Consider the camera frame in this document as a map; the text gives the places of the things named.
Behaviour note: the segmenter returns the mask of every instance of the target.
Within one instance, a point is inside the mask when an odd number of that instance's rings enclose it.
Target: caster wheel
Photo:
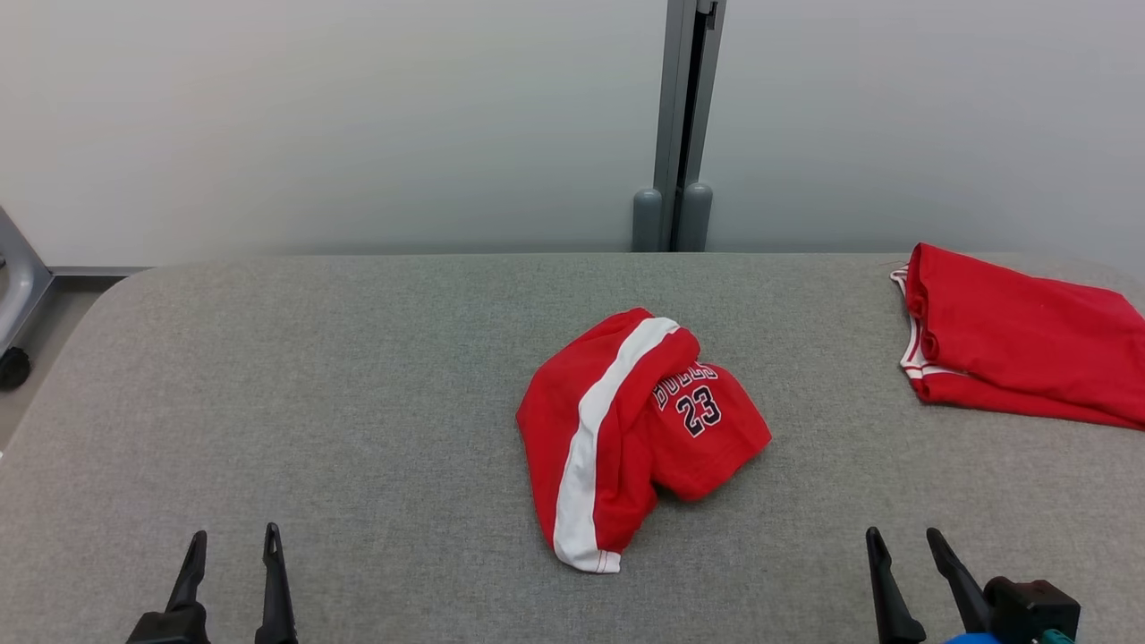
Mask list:
[[[32,361],[24,350],[10,347],[0,355],[0,391],[11,391],[24,384],[32,372]]]

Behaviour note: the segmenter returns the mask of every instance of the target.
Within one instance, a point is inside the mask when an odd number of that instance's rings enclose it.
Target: blue object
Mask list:
[[[966,633],[948,641],[946,644],[998,644],[998,641],[989,633]]]
[[[1066,637],[1060,630],[1047,630],[1042,634],[1041,644],[1074,644],[1073,639]]]

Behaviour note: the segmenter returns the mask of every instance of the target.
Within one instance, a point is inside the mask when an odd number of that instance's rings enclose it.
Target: gray pole base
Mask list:
[[[632,197],[632,252],[666,251],[661,248],[664,198],[660,190],[640,190]]]
[[[8,292],[0,300],[0,351],[7,350],[52,283],[52,274],[0,207],[0,254],[8,262]]]
[[[712,189],[693,183],[680,197],[680,221],[676,229],[676,250],[703,252],[708,245],[708,219],[712,213]]]

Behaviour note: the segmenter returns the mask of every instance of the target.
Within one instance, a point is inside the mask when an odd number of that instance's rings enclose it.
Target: white trim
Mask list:
[[[891,273],[891,280],[899,285],[899,290],[902,291],[902,299],[907,298],[907,269],[908,266],[903,266]],[[918,321],[915,320],[910,312],[907,312],[907,320],[910,321],[910,341],[907,343],[907,351],[902,354],[902,360],[899,360],[899,366],[907,374],[907,377],[911,380],[922,379],[924,376],[932,376],[934,374],[960,374],[965,375],[962,371],[955,371],[953,369],[947,369],[934,362],[930,362],[923,356],[922,347],[922,332],[918,329]]]
[[[605,375],[589,387],[577,405],[579,426],[569,442],[553,525],[556,558],[574,568],[590,573],[621,572],[621,553],[597,548],[597,525],[592,518],[597,503],[597,438],[616,392],[637,362],[679,328],[666,317],[640,322],[621,343]]]

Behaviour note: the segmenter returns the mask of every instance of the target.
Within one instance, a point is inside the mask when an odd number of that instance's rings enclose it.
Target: red shorts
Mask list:
[[[1120,293],[927,244],[891,278],[919,399],[1145,429],[1145,320]]]
[[[642,308],[613,315],[545,362],[516,414],[542,532],[556,557],[619,572],[656,505],[655,481],[704,496],[771,440],[731,374]]]

